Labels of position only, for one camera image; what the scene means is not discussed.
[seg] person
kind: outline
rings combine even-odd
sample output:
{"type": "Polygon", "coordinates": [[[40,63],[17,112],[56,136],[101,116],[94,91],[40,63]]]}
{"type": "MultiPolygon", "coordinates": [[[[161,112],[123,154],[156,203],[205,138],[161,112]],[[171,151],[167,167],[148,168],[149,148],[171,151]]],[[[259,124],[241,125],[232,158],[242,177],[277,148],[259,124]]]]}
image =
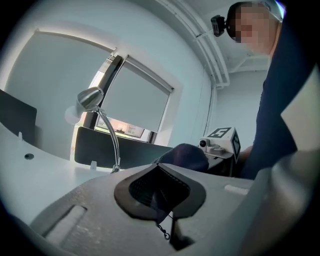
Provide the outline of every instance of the person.
{"type": "Polygon", "coordinates": [[[297,150],[281,113],[315,65],[306,47],[306,37],[297,32],[301,25],[298,16],[289,11],[280,22],[261,2],[238,2],[228,11],[226,26],[231,38],[271,58],[263,83],[253,145],[239,155],[242,167],[239,178],[254,180],[259,170],[272,167],[297,150]]]}

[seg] black partition panel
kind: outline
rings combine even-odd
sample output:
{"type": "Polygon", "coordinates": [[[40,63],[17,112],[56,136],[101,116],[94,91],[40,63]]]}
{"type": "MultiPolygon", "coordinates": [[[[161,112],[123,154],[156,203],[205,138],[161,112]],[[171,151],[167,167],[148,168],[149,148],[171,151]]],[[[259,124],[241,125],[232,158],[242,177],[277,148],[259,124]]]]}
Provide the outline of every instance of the black partition panel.
{"type": "MultiPolygon", "coordinates": [[[[151,164],[171,149],[171,147],[123,137],[118,137],[118,141],[121,169],[151,164]]],[[[74,160],[85,165],[90,165],[91,161],[96,161],[98,167],[112,168],[115,164],[115,151],[111,136],[104,132],[79,127],[74,160]]]]}
{"type": "Polygon", "coordinates": [[[37,109],[0,90],[0,122],[13,134],[35,144],[37,109]]]}

